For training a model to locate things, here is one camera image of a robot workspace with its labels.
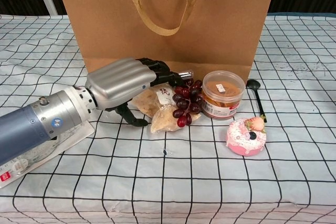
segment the pink cake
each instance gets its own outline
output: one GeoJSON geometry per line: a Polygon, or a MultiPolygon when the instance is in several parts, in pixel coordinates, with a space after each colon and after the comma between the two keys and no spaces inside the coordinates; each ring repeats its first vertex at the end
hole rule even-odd
{"type": "Polygon", "coordinates": [[[242,156],[253,156],[261,152],[266,142],[262,118],[238,119],[227,130],[226,146],[242,156]]]}

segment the plastic snack bag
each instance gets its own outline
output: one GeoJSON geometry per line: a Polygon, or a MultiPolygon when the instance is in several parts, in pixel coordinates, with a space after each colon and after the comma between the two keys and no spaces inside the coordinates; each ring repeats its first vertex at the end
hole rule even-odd
{"type": "MultiPolygon", "coordinates": [[[[177,119],[173,112],[177,106],[173,100],[174,90],[169,84],[151,87],[133,98],[132,104],[143,114],[152,118],[151,133],[162,131],[177,131],[177,119]]],[[[194,122],[201,117],[200,114],[191,114],[194,122]]]]}

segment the strawberry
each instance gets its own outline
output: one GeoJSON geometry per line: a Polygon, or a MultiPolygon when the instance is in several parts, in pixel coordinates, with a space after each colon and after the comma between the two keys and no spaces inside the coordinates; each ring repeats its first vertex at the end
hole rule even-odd
{"type": "Polygon", "coordinates": [[[261,117],[255,117],[245,120],[245,126],[252,131],[265,132],[264,119],[261,117]]]}

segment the robotic hand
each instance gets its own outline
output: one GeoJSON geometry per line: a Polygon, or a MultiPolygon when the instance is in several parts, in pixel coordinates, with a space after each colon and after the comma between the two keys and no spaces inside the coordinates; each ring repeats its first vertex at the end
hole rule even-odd
{"type": "Polygon", "coordinates": [[[175,73],[164,62],[147,58],[118,60],[89,73],[85,88],[68,87],[0,117],[0,166],[87,121],[94,109],[115,110],[129,124],[146,126],[128,102],[154,85],[184,86],[183,80],[192,77],[191,71],[175,73]]]}

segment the container lid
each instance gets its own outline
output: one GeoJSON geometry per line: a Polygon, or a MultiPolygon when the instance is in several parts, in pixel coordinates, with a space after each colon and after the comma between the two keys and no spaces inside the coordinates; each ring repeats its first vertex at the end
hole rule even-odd
{"type": "Polygon", "coordinates": [[[242,98],[245,82],[235,73],[213,71],[203,79],[204,93],[214,101],[236,102],[242,98]]]}

